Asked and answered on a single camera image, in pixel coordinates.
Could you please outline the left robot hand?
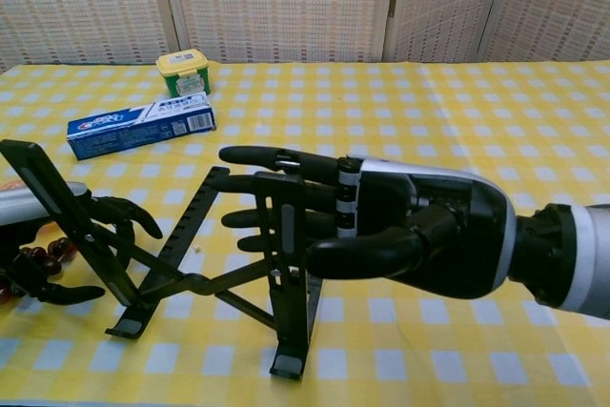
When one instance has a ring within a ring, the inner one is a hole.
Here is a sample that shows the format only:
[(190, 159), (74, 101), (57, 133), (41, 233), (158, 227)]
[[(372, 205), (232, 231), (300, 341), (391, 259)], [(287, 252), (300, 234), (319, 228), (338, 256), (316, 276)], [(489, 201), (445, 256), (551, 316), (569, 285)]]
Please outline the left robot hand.
[[(133, 222), (137, 222), (150, 236), (163, 237), (153, 217), (130, 200), (93, 196), (80, 182), (70, 182), (68, 186), (90, 218), (115, 225), (120, 237), (134, 241)], [(21, 250), (22, 246), (35, 240), (43, 226), (51, 222), (51, 216), (27, 186), (1, 192), (1, 282), (8, 282), (41, 302), (55, 305), (72, 305), (102, 296), (105, 291), (100, 287), (68, 288), (48, 282), (42, 263), (32, 260)]]

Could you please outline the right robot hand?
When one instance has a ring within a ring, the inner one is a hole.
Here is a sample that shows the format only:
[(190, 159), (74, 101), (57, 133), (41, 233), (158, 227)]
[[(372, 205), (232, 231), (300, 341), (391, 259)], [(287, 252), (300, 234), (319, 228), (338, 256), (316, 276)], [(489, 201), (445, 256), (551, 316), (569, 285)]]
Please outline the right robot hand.
[(306, 210), (305, 265), (314, 276), (387, 278), (458, 299), (488, 295), (507, 276), (515, 211), (485, 178), (266, 146), (229, 146), (219, 157), (298, 179)]

